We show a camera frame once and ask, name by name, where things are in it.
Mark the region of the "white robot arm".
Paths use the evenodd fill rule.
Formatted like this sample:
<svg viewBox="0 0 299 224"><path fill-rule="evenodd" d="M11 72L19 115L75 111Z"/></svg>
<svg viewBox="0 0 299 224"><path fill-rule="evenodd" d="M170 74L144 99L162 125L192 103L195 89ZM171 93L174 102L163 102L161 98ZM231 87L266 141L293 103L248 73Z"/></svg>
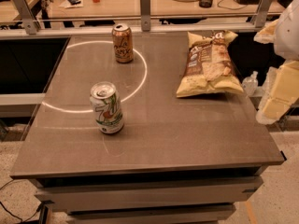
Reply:
<svg viewBox="0 0 299 224"><path fill-rule="evenodd" d="M299 98L299 0L285 8L280 17L254 36L256 42L274 45L274 52L285 62L269 82L256 119L261 124L278 121Z"/></svg>

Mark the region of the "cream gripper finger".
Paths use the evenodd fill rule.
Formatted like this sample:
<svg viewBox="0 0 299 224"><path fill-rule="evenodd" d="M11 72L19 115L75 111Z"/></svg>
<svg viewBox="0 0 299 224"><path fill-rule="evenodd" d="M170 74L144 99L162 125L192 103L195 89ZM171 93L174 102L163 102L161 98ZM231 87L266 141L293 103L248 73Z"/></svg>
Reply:
<svg viewBox="0 0 299 224"><path fill-rule="evenodd" d="M299 99L299 62L288 60L279 68L270 67L263 91L256 119L273 124Z"/></svg>
<svg viewBox="0 0 299 224"><path fill-rule="evenodd" d="M254 36L253 40L261 44L273 43L277 24L278 20L266 24L265 27Z"/></svg>

